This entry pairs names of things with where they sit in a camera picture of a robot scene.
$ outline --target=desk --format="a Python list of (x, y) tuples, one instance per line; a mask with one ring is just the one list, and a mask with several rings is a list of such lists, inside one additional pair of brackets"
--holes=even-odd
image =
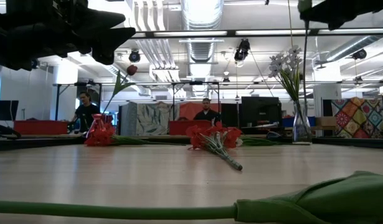
[[(241, 147), (243, 166), (188, 146), (83, 145), (0, 152), (0, 200), (122, 207), (228, 206), (345, 177), (355, 170), (383, 174), (383, 150), (314, 144)], [(234, 224), (212, 221), (123, 221), (3, 215), (4, 224)]]

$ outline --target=computer monitor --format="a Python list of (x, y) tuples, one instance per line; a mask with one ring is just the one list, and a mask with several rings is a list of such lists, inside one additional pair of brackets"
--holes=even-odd
[(281, 122), (281, 104), (277, 97), (243, 96), (241, 102), (244, 122)]
[(0, 100), (0, 121), (15, 121), (18, 100)]

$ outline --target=man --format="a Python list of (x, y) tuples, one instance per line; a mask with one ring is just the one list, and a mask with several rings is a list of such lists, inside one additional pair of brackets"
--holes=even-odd
[(219, 118), (218, 112), (210, 109), (210, 99), (205, 98), (202, 100), (202, 108), (203, 110), (194, 117), (194, 120), (212, 121)]
[(80, 132), (84, 133), (88, 131), (93, 123), (93, 114), (100, 113), (98, 106), (92, 104), (92, 99), (87, 92), (81, 92), (79, 98), (82, 101), (82, 105), (75, 111), (75, 116), (72, 118), (72, 122), (77, 119), (80, 120)]

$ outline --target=red panel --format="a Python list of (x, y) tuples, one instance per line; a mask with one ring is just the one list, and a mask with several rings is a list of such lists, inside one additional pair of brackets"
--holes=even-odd
[(66, 121), (15, 121), (14, 130), (20, 134), (57, 135), (67, 133)]
[(186, 130), (189, 127), (197, 125), (200, 128), (209, 128), (212, 126), (210, 121), (170, 121), (169, 134), (170, 135), (186, 135)]

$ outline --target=colorful patchwork quilt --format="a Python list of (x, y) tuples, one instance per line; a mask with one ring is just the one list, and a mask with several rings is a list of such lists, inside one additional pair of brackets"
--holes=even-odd
[(381, 100), (351, 98), (333, 100), (336, 135), (344, 138), (381, 138), (383, 112)]

